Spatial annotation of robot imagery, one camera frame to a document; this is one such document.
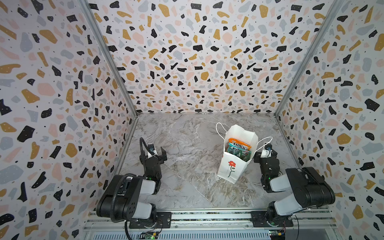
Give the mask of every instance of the black mounting plate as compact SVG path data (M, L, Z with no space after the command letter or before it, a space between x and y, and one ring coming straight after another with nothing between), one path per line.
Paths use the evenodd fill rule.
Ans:
M266 222L266 219L265 219L265 214L266 214L266 211L252 211L251 212L251 221L253 223L253 227L271 227L271 225L269 225L267 222ZM293 222L292 220L289 220L288 218L285 220L285 226L286 227L293 227Z
M170 222L172 220L172 212L157 212L156 219L158 220L158 225L156 228L170 228ZM146 228L140 222L129 222L130 229L143 229Z

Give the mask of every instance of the snack package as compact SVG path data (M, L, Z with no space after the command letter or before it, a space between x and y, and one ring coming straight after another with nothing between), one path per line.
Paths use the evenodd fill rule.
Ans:
M244 149L244 150L251 149L251 146L249 146L245 142L242 142L242 141L237 140L235 138L230 138L230 139L228 139L228 141L229 141L229 143L232 143L234 146L236 146L238 148L241 148L241 149Z
M227 152L237 156L238 158L240 158L241 160L243 160L245 162L247 162L249 160L249 157L251 155L250 151L248 151L246 149L242 149L242 148L234 145L233 143L229 143Z

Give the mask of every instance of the patterned wall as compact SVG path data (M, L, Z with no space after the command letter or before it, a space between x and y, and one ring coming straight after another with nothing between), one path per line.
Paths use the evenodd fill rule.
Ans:
M130 113L76 1L0 7L0 239L79 239Z
M344 239L384 237L384 1L346 1L278 117Z
M274 112L332 0L89 0L138 112Z

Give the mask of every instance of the metal corner post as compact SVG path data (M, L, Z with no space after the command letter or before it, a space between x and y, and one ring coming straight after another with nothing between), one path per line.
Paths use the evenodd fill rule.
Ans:
M125 101L128 104L128 107L129 107L129 109L133 115L133 118L136 119L137 118L136 109L135 109L135 107L131 101L131 97L129 96L127 89L125 88L124 83L122 82L120 73L117 70L116 64L115 64L111 54L109 53L108 47L104 42L103 35L101 34L100 29L96 23L96 20L93 17L91 8L89 7L89 3L87 0L78 0L78 3L80 4L80 7L81 7L81 10L85 16L85 19L89 23L89 28L92 30L92 32L96 38L96 41L100 47L100 50L106 59L107 64L111 68L113 77L116 79L116 82L117 82L117 84L121 90L121 93L122 93Z
M305 71L308 63L311 61L312 56L314 55L315 51L319 47L321 40L323 39L325 33L328 31L329 27L331 26L343 2L344 0L334 0L333 3L331 4L318 34L316 35L313 43L308 49L307 54L304 56L303 61L301 62L299 68L297 69L295 75L292 78L292 82L289 84L288 89L283 96L283 99L280 101L280 104L276 109L275 117L279 116L281 111L283 110L285 103L287 102L287 100L289 99L289 96L295 89L295 86L299 82L301 76L303 75L303 72Z

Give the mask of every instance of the paper bag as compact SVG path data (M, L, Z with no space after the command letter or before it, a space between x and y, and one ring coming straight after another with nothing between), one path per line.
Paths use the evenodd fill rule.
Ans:
M216 124L216 131L217 131L217 125L218 124L220 124L223 127L223 125L218 122ZM225 151L228 148L228 140L230 138L235 138L235 139L240 140L244 143L247 143L248 145L251 146L251 149L250 149L251 157L250 157L250 160L248 162L245 162L245 161L241 160L240 158L238 158L237 156L232 155L232 154ZM245 171L248 164L250 164L250 162L252 161L255 152L257 152L257 150L258 150L257 145L260 141L258 140L258 136L256 135L256 133L247 131L247 130L243 129L242 127L240 127L239 125L233 125L227 131L227 133L225 134L225 137L222 137L222 139L224 140L223 157L221 159L221 163L220 163L220 167L218 169L217 175L234 184L237 181L237 179L239 179L241 174Z

